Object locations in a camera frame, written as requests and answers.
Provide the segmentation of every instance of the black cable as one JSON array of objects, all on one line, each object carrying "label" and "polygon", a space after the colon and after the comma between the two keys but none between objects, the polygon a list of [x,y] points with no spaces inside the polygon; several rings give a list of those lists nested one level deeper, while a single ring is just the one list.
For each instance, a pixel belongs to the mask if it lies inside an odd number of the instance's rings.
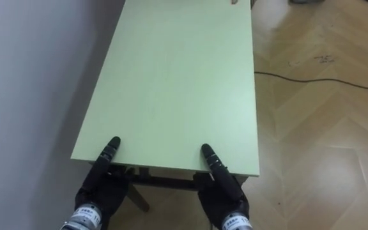
[{"label": "black cable", "polygon": [[339,83],[347,84],[349,86],[357,87],[357,88],[360,88],[360,89],[368,89],[367,86],[361,86],[361,85],[358,85],[358,84],[346,82],[344,80],[339,80],[339,79],[296,80],[296,79],[290,79],[288,77],[284,77],[284,76],[281,76],[281,75],[277,75],[277,74],[274,74],[274,73],[267,73],[267,72],[260,72],[260,71],[255,71],[255,73],[256,74],[269,75],[269,76],[272,76],[272,77],[278,77],[280,79],[284,79],[284,80],[291,81],[291,82],[310,83],[310,82],[321,82],[321,81],[334,81],[334,82],[339,82]]}]

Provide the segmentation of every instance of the wooden parquet floor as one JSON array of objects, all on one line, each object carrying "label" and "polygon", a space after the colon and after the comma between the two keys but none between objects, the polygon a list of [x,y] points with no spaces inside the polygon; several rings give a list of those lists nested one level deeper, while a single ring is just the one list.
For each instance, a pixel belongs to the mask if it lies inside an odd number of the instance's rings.
[{"label": "wooden parquet floor", "polygon": [[[368,2],[258,0],[252,23],[257,71],[368,86]],[[256,93],[261,176],[243,185],[254,229],[368,229],[368,91],[256,75]],[[109,229],[208,229],[196,193],[140,191],[151,211],[125,201]]]}]

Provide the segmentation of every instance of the table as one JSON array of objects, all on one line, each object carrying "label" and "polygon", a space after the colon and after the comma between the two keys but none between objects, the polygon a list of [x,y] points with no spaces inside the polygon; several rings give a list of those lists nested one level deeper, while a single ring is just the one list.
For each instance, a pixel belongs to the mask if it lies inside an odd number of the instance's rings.
[{"label": "table", "polygon": [[118,136],[113,162],[145,177],[208,172],[208,143],[258,176],[251,28],[250,1],[126,0],[71,158],[94,161]]}]

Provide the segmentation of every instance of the white wall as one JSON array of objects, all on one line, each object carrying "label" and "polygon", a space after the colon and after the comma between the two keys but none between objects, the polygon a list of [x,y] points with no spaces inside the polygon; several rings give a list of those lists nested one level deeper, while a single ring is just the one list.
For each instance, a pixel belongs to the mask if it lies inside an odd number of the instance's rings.
[{"label": "white wall", "polygon": [[0,0],[0,230],[72,213],[89,165],[69,157],[122,5]]}]

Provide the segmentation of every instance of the label on robot wrist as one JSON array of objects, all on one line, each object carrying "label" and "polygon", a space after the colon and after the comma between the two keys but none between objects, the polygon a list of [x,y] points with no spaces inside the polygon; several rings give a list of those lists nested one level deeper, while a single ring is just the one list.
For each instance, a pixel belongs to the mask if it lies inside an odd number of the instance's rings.
[{"label": "label on robot wrist", "polygon": [[88,208],[88,207],[81,207],[81,208],[76,209],[76,211],[73,213],[72,217],[83,217],[85,219],[88,219],[93,223],[95,228],[100,223],[99,213],[96,210],[94,210],[92,208]]},{"label": "label on robot wrist", "polygon": [[252,228],[247,217],[235,216],[227,219],[222,225],[222,230],[235,230],[241,226],[249,226]]}]

